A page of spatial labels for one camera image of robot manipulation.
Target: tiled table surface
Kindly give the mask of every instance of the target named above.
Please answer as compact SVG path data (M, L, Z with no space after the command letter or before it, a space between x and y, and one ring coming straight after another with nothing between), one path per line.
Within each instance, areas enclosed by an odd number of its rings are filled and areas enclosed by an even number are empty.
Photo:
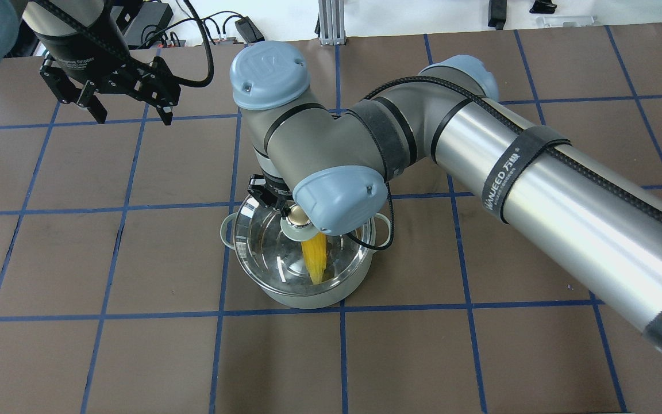
M332 110L475 55L505 105L662 198L662 24L295 45ZM662 413L662 356L427 160L392 183L396 243L341 306L267 298L216 236L257 171L241 47L213 49L173 126L124 97L94 125L40 58L2 63L0 412ZM162 55L205 74L201 48Z

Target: blue joint cap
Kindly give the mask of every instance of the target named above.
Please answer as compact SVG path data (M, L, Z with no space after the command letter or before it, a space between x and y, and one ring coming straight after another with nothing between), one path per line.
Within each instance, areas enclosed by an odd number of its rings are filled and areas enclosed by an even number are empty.
M248 110L277 108L310 86L305 58L293 45L266 40L234 58L229 72L234 102Z
M387 188L372 168L344 165L308 175L295 186L292 198L321 233L341 236L381 209Z
M484 94L488 98L499 101L499 88L497 87L497 80L494 79L494 74L487 71L484 67L484 63L474 56L456 55L454 57L449 57L441 63L433 63L433 65L426 66L423 71L428 68L435 68L436 66L447 66L468 74L471 79L474 79L476 83L482 87Z

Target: pot handle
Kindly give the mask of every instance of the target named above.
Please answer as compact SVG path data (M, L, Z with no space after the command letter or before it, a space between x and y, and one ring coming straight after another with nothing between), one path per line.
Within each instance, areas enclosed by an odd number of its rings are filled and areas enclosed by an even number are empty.
M226 241L226 230L229 228L229 223L234 221L239 213L232 213L226 216L226 218L221 222L221 228L218 230L218 238L224 243L224 246L229 247L232 251L235 251L237 248L234 247L233 243Z
M386 246L386 244L390 242L390 237L392 237L392 225L390 223L390 219L388 219L387 216L382 213L376 213L375 218L382 220L387 225L387 240L385 240L383 244L380 244L380 246Z

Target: corn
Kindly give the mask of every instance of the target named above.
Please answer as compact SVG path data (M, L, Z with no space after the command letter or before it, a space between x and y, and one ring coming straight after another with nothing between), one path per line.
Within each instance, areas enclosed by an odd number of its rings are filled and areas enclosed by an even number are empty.
M303 249L303 259L310 280L313 281L313 285L318 285L324 281L326 270L326 235L318 233L312 239L300 242L300 246Z

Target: robotic arm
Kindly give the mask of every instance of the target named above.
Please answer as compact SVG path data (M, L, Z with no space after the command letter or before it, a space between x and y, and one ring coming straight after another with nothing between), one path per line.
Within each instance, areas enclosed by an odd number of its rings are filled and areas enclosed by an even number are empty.
M198 20L191 2L186 2ZM194 81L174 76L165 60L145 64L129 55L126 42L103 0L0 0L0 61L16 41L20 18L47 47L40 75L63 104L75 103L103 124L107 110L96 93L125 94L146 102L170 125L180 86L203 87L213 78L213 61L202 24L208 75Z
M470 56L389 82L338 120L305 65L271 41L232 64L265 204L292 199L322 233L341 235L383 206L387 181L430 157L662 351L660 200L499 105L494 77Z

